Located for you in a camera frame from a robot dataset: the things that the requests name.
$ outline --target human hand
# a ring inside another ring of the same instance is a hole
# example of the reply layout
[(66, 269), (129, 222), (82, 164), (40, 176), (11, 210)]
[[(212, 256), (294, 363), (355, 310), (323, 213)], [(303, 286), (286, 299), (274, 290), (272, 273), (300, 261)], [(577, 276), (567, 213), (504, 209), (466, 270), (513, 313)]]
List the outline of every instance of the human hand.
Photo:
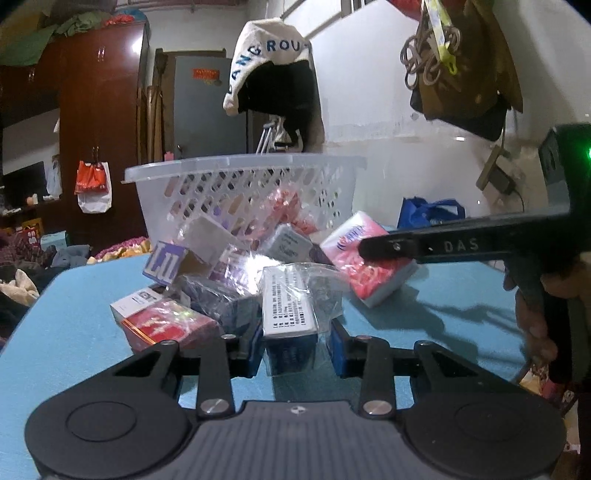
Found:
[[(553, 297), (573, 299), (579, 297), (586, 311), (587, 324), (591, 319), (591, 267), (581, 261), (566, 274), (542, 275), (542, 285)], [(511, 273), (505, 275), (503, 288), (507, 291), (516, 287)], [(548, 324), (541, 310), (530, 307), (521, 293), (515, 294), (515, 316), (518, 327), (525, 333), (525, 343), (532, 360), (543, 365), (556, 360), (558, 348), (548, 338)]]

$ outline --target blue tote bag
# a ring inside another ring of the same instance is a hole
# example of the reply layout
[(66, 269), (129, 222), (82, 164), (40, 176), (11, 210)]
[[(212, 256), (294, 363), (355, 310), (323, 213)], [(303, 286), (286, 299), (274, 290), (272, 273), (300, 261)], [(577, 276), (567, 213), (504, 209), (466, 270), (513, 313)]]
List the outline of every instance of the blue tote bag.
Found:
[(454, 199), (428, 203), (421, 197), (404, 199), (398, 219), (399, 230), (423, 228), (466, 218), (466, 210)]

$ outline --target ribbed gray surface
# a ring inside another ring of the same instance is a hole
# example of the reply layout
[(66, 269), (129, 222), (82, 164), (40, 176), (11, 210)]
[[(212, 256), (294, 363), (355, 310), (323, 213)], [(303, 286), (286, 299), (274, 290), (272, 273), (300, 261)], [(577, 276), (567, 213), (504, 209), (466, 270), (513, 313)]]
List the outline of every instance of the ribbed gray surface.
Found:
[[(306, 410), (293, 413), (298, 406)], [(235, 418), (206, 423), (173, 463), (145, 480), (450, 478), (417, 459), (393, 425), (365, 420), (347, 402), (249, 402)]]

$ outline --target finger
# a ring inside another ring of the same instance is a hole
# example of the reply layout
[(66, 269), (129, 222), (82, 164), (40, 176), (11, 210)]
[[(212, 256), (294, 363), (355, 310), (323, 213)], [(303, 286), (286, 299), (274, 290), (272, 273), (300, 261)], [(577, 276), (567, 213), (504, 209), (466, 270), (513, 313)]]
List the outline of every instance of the finger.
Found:
[(510, 273), (509, 272), (505, 272), (505, 279), (503, 281), (503, 288), (506, 291), (511, 291), (516, 286), (517, 286), (517, 284), (515, 283), (515, 280), (513, 280), (513, 277), (511, 277)]
[(525, 302), (521, 290), (515, 294), (515, 317), (517, 318), (517, 326), (525, 333), (535, 338), (548, 336), (548, 325), (544, 315), (540, 311), (530, 308)]
[(536, 363), (550, 363), (558, 357), (558, 347), (548, 338), (539, 339), (533, 335), (526, 334), (525, 345)]
[(544, 289), (553, 297), (573, 299), (580, 296), (582, 288), (589, 285), (589, 273), (582, 263), (577, 263), (567, 274), (542, 275)]

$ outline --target blue table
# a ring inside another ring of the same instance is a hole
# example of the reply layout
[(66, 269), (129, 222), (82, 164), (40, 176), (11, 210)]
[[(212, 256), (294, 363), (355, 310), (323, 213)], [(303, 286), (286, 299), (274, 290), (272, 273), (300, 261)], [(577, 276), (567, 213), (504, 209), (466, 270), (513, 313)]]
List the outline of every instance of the blue table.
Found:
[[(0, 480), (34, 480), (25, 447), (29, 414), (44, 400), (131, 354), (109, 304), (150, 284), (145, 257), (75, 268), (59, 275), (24, 318), (0, 355)], [(515, 325), (513, 294), (502, 274), (481, 263), (430, 265), (384, 304), (369, 310), (343, 304), (351, 335), (374, 335), (412, 348), (433, 340), (512, 380), (525, 365)], [(245, 399), (357, 402), (361, 381), (336, 378), (330, 364), (308, 374), (232, 381), (236, 406)], [(196, 379), (183, 384), (180, 404), (193, 407)], [(398, 406), (412, 404), (408, 379), (397, 379)]]

